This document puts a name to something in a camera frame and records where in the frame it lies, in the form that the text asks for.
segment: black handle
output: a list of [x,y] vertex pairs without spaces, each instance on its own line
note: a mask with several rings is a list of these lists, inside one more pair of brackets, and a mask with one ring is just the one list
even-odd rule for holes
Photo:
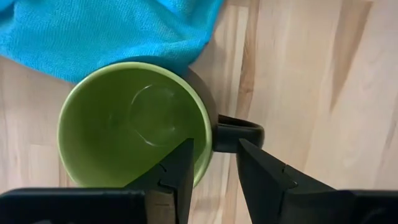
[[249,121],[218,115],[214,151],[237,153],[239,139],[246,139],[261,148],[264,142],[264,128]]

